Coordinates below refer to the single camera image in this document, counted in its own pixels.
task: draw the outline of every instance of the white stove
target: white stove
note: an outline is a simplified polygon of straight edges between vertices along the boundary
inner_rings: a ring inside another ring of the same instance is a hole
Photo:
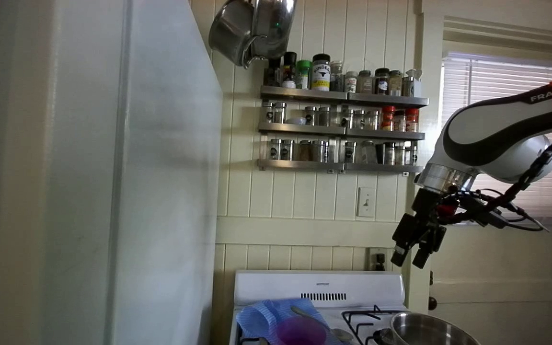
[[[310,299],[329,327],[351,333],[353,345],[382,345],[376,331],[405,311],[402,276],[375,271],[237,271],[230,345],[258,345],[244,338],[236,314],[264,299]]]

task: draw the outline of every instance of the electrical outlet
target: electrical outlet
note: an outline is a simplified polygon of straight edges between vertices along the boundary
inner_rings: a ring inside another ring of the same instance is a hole
[[[377,267],[377,254],[383,254],[385,256],[384,267],[385,271],[392,271],[393,265],[391,263],[390,248],[368,248],[368,271],[375,271]]]
[[[374,188],[360,187],[357,196],[357,216],[374,218],[376,212],[376,190]]]

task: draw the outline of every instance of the stove vent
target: stove vent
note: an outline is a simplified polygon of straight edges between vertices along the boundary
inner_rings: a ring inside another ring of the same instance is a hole
[[[344,301],[346,293],[302,293],[301,297],[312,301]]]

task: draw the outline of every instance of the refrigerator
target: refrigerator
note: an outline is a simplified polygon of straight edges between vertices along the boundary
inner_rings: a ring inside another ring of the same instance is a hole
[[[0,345],[205,345],[222,92],[188,0],[0,0]]]

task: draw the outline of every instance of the franka robot arm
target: franka robot arm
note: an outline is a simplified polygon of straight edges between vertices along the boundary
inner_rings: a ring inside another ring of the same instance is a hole
[[[464,220],[500,229],[545,230],[512,200],[552,170],[552,144],[544,136],[550,132],[552,83],[459,109],[442,129],[434,155],[417,176],[421,189],[412,204],[415,215],[404,214],[393,234],[393,264],[402,266],[408,251],[418,244],[413,264],[423,268],[429,255],[440,248],[444,225]],[[474,192],[471,187],[479,173],[512,186],[499,196]],[[466,212],[455,214],[459,207]],[[532,220],[538,229],[512,225],[497,207]]]

